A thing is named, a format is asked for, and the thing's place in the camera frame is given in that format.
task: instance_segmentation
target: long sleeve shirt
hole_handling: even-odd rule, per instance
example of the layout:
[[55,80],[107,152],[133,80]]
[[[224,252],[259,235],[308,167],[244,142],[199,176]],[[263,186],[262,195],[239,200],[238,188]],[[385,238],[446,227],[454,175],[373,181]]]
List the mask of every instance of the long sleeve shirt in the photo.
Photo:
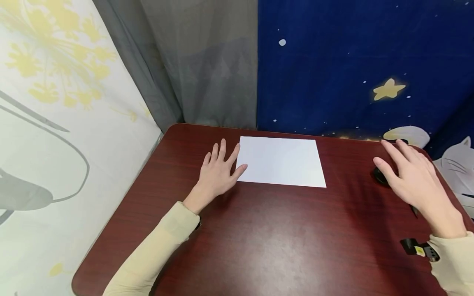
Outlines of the long sleeve shirt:
[[[188,239],[199,217],[177,202],[156,228],[122,264],[107,285],[104,296],[148,296],[153,283],[172,253]],[[449,296],[474,296],[474,234],[428,242],[440,256],[432,274]]]

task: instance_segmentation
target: white cat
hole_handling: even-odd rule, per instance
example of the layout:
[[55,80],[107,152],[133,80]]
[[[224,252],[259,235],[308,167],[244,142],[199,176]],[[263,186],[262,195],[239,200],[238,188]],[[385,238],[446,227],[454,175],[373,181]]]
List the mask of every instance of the white cat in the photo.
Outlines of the white cat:
[[474,218],[474,149],[471,137],[455,144],[433,161],[471,218]]

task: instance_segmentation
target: wrist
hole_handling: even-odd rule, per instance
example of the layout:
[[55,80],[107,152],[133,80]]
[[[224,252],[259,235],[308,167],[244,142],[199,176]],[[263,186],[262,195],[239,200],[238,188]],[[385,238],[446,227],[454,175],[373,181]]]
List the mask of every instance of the wrist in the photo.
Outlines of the wrist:
[[182,204],[195,215],[199,215],[211,200],[212,194],[204,186],[196,184]]
[[460,238],[467,235],[462,214],[451,204],[431,206],[421,212],[439,238]]

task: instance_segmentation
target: table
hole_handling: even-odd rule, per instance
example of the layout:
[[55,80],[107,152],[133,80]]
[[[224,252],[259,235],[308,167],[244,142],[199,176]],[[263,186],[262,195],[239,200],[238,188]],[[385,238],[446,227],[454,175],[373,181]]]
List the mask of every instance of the table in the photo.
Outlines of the table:
[[380,143],[187,124],[164,135],[74,275],[76,295],[101,295],[187,196],[212,145],[226,138],[228,157],[241,135],[315,139],[327,188],[238,182],[202,211],[202,226],[172,256],[155,295],[445,295],[428,260],[399,244],[425,242],[430,229],[371,178],[372,158],[389,159]]

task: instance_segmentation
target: sheet of paper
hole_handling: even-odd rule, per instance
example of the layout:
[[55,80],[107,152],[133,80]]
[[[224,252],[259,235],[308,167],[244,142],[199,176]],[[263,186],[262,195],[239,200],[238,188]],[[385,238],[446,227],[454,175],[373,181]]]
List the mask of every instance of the sheet of paper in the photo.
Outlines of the sheet of paper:
[[326,187],[315,140],[240,137],[243,182]]

